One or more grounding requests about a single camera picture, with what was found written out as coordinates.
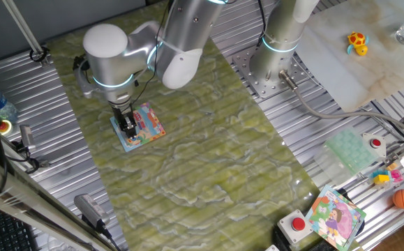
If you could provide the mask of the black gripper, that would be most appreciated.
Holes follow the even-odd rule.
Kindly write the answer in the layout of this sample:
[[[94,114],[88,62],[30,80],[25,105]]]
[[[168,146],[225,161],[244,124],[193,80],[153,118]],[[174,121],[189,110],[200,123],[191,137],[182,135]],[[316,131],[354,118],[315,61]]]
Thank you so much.
[[[110,103],[110,106],[114,113],[114,118],[120,128],[121,134],[126,139],[135,139],[137,132],[136,132],[136,122],[133,116],[132,105],[129,102],[127,102],[123,104]]]

